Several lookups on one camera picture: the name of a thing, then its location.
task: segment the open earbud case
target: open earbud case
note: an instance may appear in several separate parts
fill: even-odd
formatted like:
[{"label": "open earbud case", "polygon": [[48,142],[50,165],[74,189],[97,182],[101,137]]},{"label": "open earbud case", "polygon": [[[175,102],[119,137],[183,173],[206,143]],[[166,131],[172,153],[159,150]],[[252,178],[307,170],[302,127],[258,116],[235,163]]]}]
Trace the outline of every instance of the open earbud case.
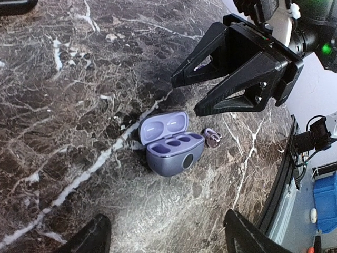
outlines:
[{"label": "open earbud case", "polygon": [[157,174],[170,177],[195,164],[204,150],[204,136],[187,132],[189,116],[184,111],[157,114],[139,126],[146,159]]}]

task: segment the green light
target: green light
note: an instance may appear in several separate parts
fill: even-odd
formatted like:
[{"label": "green light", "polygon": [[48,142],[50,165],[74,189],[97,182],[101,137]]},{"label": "green light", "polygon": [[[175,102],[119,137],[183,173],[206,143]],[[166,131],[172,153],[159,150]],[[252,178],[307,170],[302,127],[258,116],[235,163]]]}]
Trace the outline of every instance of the green light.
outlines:
[{"label": "green light", "polygon": [[331,48],[331,46],[330,46],[329,44],[325,44],[325,45],[322,47],[322,53],[323,53],[323,54],[329,55],[329,54],[331,54],[331,52],[332,52],[332,48]]}]

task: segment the red object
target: red object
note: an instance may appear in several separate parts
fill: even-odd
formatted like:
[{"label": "red object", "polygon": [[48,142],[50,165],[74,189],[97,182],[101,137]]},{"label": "red object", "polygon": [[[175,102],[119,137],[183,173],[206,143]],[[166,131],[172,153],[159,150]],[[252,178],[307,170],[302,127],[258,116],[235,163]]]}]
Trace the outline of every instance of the red object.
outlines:
[{"label": "red object", "polygon": [[307,253],[315,253],[314,247],[310,247],[308,249]]}]

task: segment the earbud case lid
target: earbud case lid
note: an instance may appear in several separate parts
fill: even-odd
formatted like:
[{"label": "earbud case lid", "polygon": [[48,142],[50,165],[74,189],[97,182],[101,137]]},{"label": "earbud case lid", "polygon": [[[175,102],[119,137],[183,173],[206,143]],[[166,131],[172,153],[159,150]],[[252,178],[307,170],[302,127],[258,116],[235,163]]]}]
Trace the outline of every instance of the earbud case lid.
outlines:
[{"label": "earbud case lid", "polygon": [[188,114],[185,111],[177,111],[145,118],[140,123],[138,133],[142,145],[147,145],[164,137],[186,132],[188,127]]}]

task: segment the screw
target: screw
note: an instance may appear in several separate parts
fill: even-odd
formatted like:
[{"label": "screw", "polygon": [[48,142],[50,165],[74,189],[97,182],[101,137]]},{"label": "screw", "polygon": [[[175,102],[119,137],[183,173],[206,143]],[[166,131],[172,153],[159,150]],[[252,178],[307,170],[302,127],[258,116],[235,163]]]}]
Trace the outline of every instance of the screw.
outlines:
[{"label": "screw", "polygon": [[266,82],[261,82],[260,83],[260,87],[263,89],[263,88],[266,88],[267,86],[267,83]]},{"label": "screw", "polygon": [[256,101],[257,103],[260,103],[261,100],[262,100],[262,98],[261,98],[260,96],[255,96],[255,101]]}]

